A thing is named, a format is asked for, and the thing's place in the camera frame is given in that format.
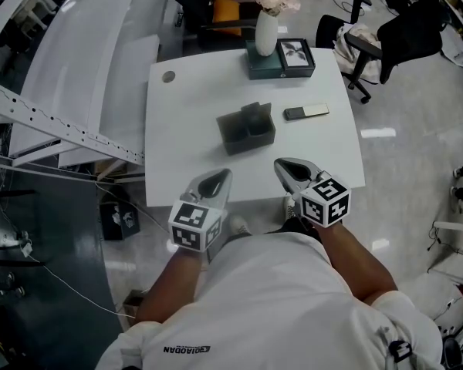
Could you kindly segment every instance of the table top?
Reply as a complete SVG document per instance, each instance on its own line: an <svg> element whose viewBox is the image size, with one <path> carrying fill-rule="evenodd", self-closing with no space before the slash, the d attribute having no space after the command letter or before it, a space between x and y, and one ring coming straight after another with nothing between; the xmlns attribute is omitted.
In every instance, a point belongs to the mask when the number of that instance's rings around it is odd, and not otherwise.
<svg viewBox="0 0 463 370"><path fill-rule="evenodd" d="M153 64L146 111L146 194L149 207L168 206L191 179L227 167L230 201L282 197L273 169L279 157L310 160L350 187L365 186L357 129L345 84L329 49L311 49L310 78L251 81L243 49ZM165 83L163 74L175 73ZM272 145L229 156L216 118L253 102L271 103ZM285 108L326 103L330 113L287 122Z"/></svg>

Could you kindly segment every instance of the white box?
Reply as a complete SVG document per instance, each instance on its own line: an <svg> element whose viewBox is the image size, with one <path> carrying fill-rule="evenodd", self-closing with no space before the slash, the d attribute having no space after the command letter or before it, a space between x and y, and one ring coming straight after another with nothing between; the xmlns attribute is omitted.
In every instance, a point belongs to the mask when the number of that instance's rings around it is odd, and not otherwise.
<svg viewBox="0 0 463 370"><path fill-rule="evenodd" d="M350 212L351 189L330 177L300 192L300 213L307 220L328 227Z"/></svg>
<svg viewBox="0 0 463 370"><path fill-rule="evenodd" d="M224 211L196 203L175 201L168 226L173 244L204 252L222 229Z"/></svg>

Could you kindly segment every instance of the picture frame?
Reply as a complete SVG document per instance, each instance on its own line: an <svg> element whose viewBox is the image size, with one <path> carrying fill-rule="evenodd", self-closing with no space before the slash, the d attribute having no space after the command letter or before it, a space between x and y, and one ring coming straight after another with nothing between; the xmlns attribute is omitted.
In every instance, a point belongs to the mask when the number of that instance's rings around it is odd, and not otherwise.
<svg viewBox="0 0 463 370"><path fill-rule="evenodd" d="M305 39L278 39L276 50L285 77L310 77L316 63Z"/></svg>

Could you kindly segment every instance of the white shirt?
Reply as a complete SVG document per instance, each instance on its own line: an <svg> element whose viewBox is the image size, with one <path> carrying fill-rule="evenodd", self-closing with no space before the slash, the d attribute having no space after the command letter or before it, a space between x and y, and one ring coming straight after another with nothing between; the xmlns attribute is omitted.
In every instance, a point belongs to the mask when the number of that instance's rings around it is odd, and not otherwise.
<svg viewBox="0 0 463 370"><path fill-rule="evenodd" d="M409 342L425 368L440 368L439 330L407 296L358 301L306 235L244 237L212 261L195 303L162 325L133 326L96 369L384 369L384 327L389 342Z"/></svg>

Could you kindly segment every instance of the white curved panel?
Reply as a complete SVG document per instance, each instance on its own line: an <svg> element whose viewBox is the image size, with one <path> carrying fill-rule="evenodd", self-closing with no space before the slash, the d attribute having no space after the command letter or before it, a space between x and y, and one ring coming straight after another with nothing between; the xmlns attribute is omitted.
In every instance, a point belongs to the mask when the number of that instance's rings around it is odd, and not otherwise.
<svg viewBox="0 0 463 370"><path fill-rule="evenodd" d="M66 0L35 54L21 95L46 112L87 125L93 95L104 86L99 71L110 66L106 62L111 61L113 40L118 38L130 1ZM52 139L15 124L9 155Z"/></svg>
<svg viewBox="0 0 463 370"><path fill-rule="evenodd" d="M100 133L135 153L144 151L147 80L150 65L156 62L160 43L157 34L161 30L167 1L132 0L106 80ZM106 156L80 149L60 155L59 167L103 159Z"/></svg>

